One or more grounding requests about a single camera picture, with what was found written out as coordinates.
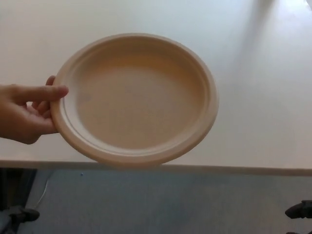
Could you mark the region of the person's bare hand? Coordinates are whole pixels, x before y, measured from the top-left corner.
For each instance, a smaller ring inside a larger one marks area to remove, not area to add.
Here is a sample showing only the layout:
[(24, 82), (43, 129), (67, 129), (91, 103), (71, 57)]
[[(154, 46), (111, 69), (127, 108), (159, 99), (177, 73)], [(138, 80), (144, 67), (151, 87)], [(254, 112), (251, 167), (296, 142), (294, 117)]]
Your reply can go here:
[(0, 86), (0, 137), (24, 144), (35, 143), (42, 135), (57, 133), (50, 103), (65, 97), (66, 86), (54, 86), (55, 76), (44, 86)]

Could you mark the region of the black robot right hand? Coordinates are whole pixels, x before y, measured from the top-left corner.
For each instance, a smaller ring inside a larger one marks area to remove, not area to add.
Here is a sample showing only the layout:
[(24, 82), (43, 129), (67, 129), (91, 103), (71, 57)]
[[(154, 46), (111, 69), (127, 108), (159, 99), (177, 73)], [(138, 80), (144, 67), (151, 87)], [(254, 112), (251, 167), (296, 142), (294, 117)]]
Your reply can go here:
[(312, 201), (302, 200), (300, 203), (288, 208), (285, 215), (290, 219), (312, 218)]

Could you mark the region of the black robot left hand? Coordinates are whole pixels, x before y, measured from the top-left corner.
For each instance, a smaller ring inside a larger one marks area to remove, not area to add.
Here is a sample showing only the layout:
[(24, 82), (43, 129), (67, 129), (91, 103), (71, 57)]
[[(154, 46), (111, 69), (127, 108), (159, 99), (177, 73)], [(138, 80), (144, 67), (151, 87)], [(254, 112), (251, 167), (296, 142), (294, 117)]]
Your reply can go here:
[(40, 213), (37, 210), (24, 208), (20, 208), (17, 212), (10, 214), (14, 224), (36, 221), (39, 216)]

